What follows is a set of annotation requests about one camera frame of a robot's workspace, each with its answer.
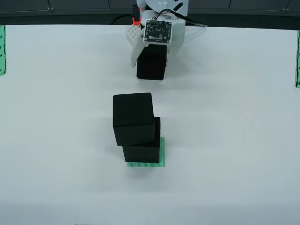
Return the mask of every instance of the circuit board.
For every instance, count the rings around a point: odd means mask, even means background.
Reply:
[[[170,44],[172,23],[168,21],[147,20],[144,41]]]

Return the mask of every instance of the black cube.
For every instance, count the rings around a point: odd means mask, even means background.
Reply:
[[[151,93],[113,96],[113,130],[118,146],[154,142]]]
[[[159,163],[160,117],[154,117],[155,140],[149,144],[123,146],[126,162]]]

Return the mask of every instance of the green strip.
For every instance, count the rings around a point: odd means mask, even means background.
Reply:
[[[300,88],[300,60],[299,60],[299,56],[300,56],[300,42],[299,42],[299,37],[300,37],[300,31],[298,31],[298,35],[297,35],[297,68],[296,68],[296,79],[295,79],[295,87],[296,88]]]
[[[160,138],[159,163],[127,162],[128,167],[164,167],[165,166],[165,138]]]
[[[5,26],[0,26],[0,76],[6,72]]]

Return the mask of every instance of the black block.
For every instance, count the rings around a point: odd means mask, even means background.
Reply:
[[[136,77],[144,80],[163,80],[167,63],[167,46],[152,45],[144,48],[137,59]]]
[[[113,130],[117,145],[154,141],[154,115],[151,93],[113,96]]]
[[[155,120],[155,140],[150,144],[123,146],[126,162],[159,163],[160,117]]]

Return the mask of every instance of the cable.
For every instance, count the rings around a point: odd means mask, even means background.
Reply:
[[[170,12],[170,13],[174,14],[175,16],[177,16],[178,18],[183,19],[183,20],[185,20],[185,21],[187,21],[187,22],[189,22],[189,23],[191,23],[191,24],[193,24],[193,25],[195,25],[195,26],[207,27],[206,24],[199,23],[199,22],[197,22],[197,21],[195,21],[195,20],[192,20],[192,19],[190,19],[190,18],[188,18],[188,17],[186,17],[186,16],[184,16],[184,15],[182,15],[182,14],[180,14],[180,13],[176,13],[175,11],[173,11],[173,10],[171,10],[171,9],[168,9],[168,8],[166,8],[166,9],[160,11],[160,12],[154,17],[154,19],[157,20],[158,17],[159,17],[160,15],[162,15],[163,12]]]
[[[128,17],[128,16],[133,17],[133,15],[120,15],[112,21],[111,25],[113,25],[118,19],[121,19],[123,17]]]
[[[171,12],[167,12],[167,13],[162,13],[161,15],[166,15],[166,14],[170,14]],[[158,16],[157,16],[158,14],[156,14],[156,15],[154,15],[153,17],[152,17],[152,20],[153,19],[155,19],[156,18],[156,20],[158,19]]]

